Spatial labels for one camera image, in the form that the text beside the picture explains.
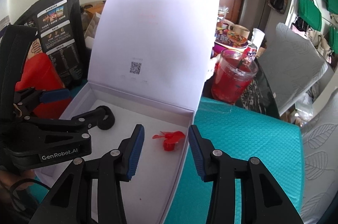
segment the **table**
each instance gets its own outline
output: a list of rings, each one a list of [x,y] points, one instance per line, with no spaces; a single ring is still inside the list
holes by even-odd
[[[273,98],[268,80],[262,70],[262,67],[255,59],[258,65],[258,72],[254,80],[243,92],[241,97],[236,101],[235,105],[250,111],[255,111],[264,115],[268,115],[280,119],[276,102]],[[215,75],[204,83],[202,96],[212,98],[211,86]]]

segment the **red toy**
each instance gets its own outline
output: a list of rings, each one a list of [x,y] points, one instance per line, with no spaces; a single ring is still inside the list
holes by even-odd
[[[181,139],[185,138],[185,135],[181,131],[176,132],[161,132],[163,135],[155,134],[153,139],[164,137],[163,148],[165,151],[170,152],[175,148],[175,144],[178,143]]]

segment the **teal textured mat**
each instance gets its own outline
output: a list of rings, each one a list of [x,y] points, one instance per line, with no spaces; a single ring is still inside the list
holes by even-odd
[[[300,211],[305,175],[299,127],[204,97],[194,123],[202,137],[230,156],[260,158]],[[241,222],[240,188],[236,180],[236,224]],[[211,189],[212,183],[204,183],[197,175],[189,149],[165,224],[205,224]]]

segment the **glass cup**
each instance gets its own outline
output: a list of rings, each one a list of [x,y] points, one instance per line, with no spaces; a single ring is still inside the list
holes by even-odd
[[[234,104],[258,72],[257,64],[241,62],[242,53],[226,49],[216,71],[211,88],[214,99]]]

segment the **box flap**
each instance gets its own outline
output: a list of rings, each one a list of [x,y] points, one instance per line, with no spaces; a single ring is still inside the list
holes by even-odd
[[[107,0],[88,81],[196,111],[219,0]]]

